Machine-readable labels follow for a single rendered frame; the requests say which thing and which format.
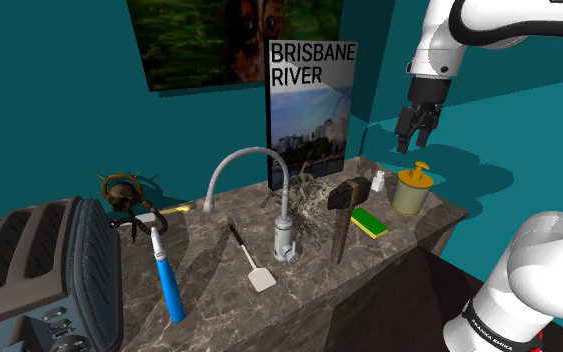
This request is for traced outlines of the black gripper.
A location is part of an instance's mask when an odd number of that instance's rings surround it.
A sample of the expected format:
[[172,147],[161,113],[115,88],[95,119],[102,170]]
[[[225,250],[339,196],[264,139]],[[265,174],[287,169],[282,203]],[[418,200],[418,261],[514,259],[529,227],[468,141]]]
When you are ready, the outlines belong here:
[[411,105],[401,109],[395,127],[399,153],[407,153],[410,139],[417,129],[416,145],[421,148],[427,145],[430,134],[437,128],[450,85],[449,79],[414,77],[411,80],[408,92]]

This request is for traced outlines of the yellow soap dispenser jar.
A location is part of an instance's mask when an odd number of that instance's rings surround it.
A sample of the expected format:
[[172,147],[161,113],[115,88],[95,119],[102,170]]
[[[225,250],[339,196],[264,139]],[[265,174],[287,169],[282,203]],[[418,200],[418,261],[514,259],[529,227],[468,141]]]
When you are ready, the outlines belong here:
[[397,184],[391,201],[391,207],[401,215],[419,214],[434,180],[425,173],[429,166],[416,161],[413,169],[401,170],[397,174]]

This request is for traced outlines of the green and yellow sponge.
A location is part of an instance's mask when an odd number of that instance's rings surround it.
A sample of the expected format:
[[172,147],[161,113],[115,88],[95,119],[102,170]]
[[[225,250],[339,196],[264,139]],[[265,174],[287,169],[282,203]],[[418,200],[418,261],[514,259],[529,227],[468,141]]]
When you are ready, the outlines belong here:
[[351,221],[372,239],[377,239],[388,232],[389,228],[364,208],[355,208]]

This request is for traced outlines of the river city poster board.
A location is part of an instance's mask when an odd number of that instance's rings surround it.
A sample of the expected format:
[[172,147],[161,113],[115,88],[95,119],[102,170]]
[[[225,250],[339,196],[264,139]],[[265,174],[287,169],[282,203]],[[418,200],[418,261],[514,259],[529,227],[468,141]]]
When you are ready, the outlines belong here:
[[267,147],[292,176],[341,171],[358,44],[271,40],[266,50]]

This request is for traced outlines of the wooden mallet with dark head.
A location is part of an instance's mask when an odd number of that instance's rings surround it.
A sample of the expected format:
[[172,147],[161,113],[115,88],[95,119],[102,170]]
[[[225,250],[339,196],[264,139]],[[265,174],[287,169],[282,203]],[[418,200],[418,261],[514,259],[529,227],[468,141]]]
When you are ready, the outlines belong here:
[[368,199],[370,187],[371,182],[367,178],[358,176],[346,179],[331,190],[328,195],[327,209],[337,211],[330,256],[333,264],[341,262],[352,211]]

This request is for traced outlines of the tangled dry twig bundle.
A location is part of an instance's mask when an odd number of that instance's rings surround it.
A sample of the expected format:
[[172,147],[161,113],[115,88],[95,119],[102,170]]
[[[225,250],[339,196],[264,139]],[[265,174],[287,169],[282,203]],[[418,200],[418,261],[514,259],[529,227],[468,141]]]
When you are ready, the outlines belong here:
[[290,177],[288,212],[300,240],[320,250],[333,236],[331,225],[323,220],[330,191],[334,188],[324,178],[315,178],[303,163],[300,171]]

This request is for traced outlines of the grey gooseneck faucet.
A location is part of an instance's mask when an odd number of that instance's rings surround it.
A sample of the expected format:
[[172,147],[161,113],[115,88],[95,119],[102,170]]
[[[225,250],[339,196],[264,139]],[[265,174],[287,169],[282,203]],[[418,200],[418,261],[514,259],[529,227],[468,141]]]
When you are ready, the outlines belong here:
[[283,187],[281,199],[281,213],[275,219],[274,235],[274,258],[278,262],[294,264],[298,261],[300,253],[297,250],[297,242],[293,235],[294,222],[289,213],[289,181],[290,173],[286,162],[275,151],[264,147],[248,147],[237,150],[225,157],[216,167],[209,182],[203,211],[212,213],[214,211],[214,192],[217,181],[224,168],[238,157],[250,154],[265,154],[276,160],[281,166],[283,173]]

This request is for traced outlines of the brown skull with tentacles figure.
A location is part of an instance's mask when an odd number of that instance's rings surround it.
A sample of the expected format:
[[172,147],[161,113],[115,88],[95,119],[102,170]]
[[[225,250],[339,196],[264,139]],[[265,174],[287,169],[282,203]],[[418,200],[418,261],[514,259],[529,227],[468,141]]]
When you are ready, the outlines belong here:
[[151,235],[151,229],[138,219],[133,212],[133,207],[140,204],[160,220],[162,224],[162,227],[158,230],[160,235],[168,230],[169,224],[166,218],[154,207],[153,202],[144,196],[143,187],[135,176],[124,173],[109,176],[97,174],[97,176],[102,179],[101,194],[107,203],[114,211],[128,214],[125,218],[112,220],[109,223],[111,228],[118,228],[125,223],[131,223],[130,238],[132,242],[136,241],[138,229],[146,235]]

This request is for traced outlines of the dark grey toaster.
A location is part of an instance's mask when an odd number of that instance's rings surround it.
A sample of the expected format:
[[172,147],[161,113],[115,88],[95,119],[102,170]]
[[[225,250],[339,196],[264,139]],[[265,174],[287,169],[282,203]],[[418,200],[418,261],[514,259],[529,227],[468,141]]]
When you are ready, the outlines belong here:
[[0,352],[119,352],[120,237],[72,197],[0,219]]

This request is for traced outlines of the dark green wall picture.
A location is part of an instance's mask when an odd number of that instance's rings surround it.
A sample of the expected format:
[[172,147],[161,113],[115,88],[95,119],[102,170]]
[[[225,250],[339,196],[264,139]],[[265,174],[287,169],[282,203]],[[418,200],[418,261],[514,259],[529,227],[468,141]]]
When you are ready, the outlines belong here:
[[151,91],[264,80],[268,39],[336,40],[344,0],[127,0]]

